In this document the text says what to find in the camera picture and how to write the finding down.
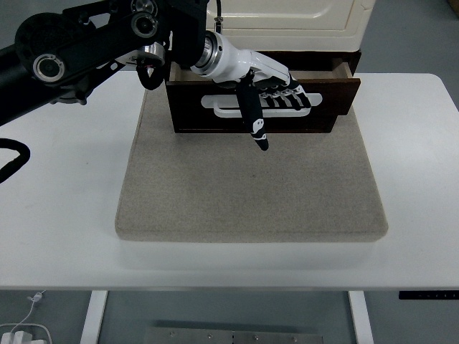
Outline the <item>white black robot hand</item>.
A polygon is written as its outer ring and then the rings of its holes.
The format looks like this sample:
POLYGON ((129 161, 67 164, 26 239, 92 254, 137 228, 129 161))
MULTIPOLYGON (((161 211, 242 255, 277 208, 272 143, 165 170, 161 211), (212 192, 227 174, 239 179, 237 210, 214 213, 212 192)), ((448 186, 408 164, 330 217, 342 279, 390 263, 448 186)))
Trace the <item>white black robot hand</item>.
POLYGON ((269 142, 262 100, 269 108, 311 108, 302 85, 284 64, 253 50, 238 49, 218 33, 206 32, 204 50, 191 71, 235 91, 246 131, 263 151, 269 142))

